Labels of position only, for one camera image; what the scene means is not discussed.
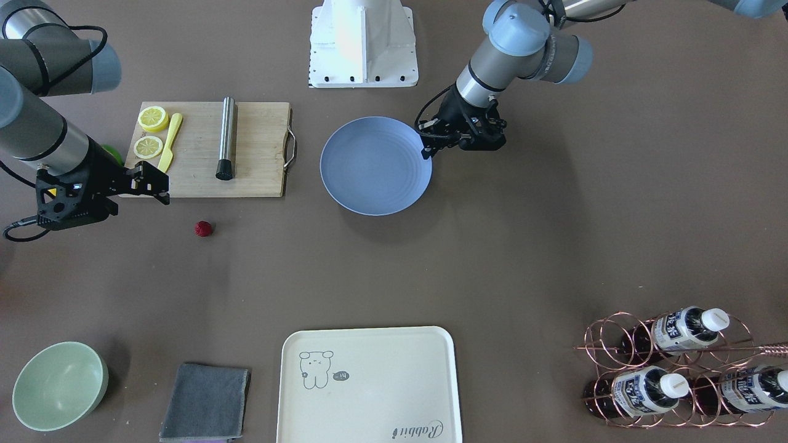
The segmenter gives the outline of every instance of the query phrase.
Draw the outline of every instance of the bottle label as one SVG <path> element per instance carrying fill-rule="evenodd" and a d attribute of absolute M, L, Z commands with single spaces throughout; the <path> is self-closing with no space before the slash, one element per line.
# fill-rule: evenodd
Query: bottle label
<path fill-rule="evenodd" d="M 645 375 L 655 367 L 626 372 L 613 379 L 613 399 L 629 417 L 664 414 L 670 408 L 654 403 L 645 391 Z"/>
<path fill-rule="evenodd" d="M 754 373 L 765 368 L 766 366 L 758 366 L 725 376 L 725 381 L 720 389 L 731 406 L 744 412 L 788 408 L 788 404 L 782 404 L 770 398 L 760 386 L 760 374 Z"/>
<path fill-rule="evenodd" d="M 654 322 L 651 335 L 657 348 L 670 353 L 670 351 L 702 349 L 716 341 L 698 340 L 687 328 L 687 312 L 695 307 L 685 307 L 680 311 L 659 317 Z"/>

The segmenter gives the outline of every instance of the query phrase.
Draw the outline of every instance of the blue plate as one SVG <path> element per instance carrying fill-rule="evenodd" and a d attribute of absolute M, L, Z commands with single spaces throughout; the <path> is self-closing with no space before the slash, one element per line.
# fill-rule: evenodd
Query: blue plate
<path fill-rule="evenodd" d="M 363 215 L 389 215 L 418 200 L 433 174 L 421 137 L 388 117 L 364 117 L 337 129 L 323 147 L 320 175 L 340 205 Z"/>

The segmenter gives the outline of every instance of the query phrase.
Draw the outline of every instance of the dark glass bottle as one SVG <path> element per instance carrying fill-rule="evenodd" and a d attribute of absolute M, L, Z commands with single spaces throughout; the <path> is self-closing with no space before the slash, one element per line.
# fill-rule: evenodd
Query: dark glass bottle
<path fill-rule="evenodd" d="M 646 367 L 615 378 L 591 381 L 585 386 L 583 398 L 589 399 L 585 405 L 596 417 L 615 419 L 663 414 L 675 408 L 678 399 L 688 391 L 689 386 L 681 375 L 669 374 L 660 367 Z"/>
<path fill-rule="evenodd" d="M 788 372 L 776 367 L 739 371 L 722 381 L 719 377 L 698 378 L 692 385 L 701 415 L 718 415 L 718 407 L 719 415 L 788 408 Z"/>
<path fill-rule="evenodd" d="M 656 320 L 645 322 L 621 337 L 619 354 L 630 364 L 654 364 L 671 357 L 670 351 L 702 349 L 714 344 L 719 331 L 725 329 L 730 320 L 725 311 L 715 308 L 707 311 L 696 306 L 687 307 Z"/>

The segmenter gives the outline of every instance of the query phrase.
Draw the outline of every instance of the rectangular tray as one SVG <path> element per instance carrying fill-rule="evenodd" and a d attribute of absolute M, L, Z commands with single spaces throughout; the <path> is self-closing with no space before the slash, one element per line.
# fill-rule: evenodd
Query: rectangular tray
<path fill-rule="evenodd" d="M 169 115 L 181 113 L 184 122 L 173 144 L 167 170 L 169 195 L 177 197 L 281 197 L 284 193 L 284 149 L 290 122 L 290 103 L 238 102 L 235 177 L 216 178 L 221 132 L 221 102 L 143 102 L 140 110 L 161 106 Z M 134 143 L 142 136 L 164 142 L 167 129 L 147 133 L 135 124 L 126 156 L 131 168 L 140 158 Z M 147 160 L 158 165 L 160 156 Z"/>
<path fill-rule="evenodd" d="M 277 443 L 462 440 L 445 329 L 300 331 L 285 341 Z"/>

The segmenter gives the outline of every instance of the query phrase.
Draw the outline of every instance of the raspberry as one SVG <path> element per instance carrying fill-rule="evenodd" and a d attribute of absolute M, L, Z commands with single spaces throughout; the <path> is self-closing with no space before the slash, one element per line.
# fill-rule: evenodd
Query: raspberry
<path fill-rule="evenodd" d="M 195 234 L 200 237 L 207 237 L 214 233 L 214 227 L 207 221 L 198 221 L 195 225 Z"/>

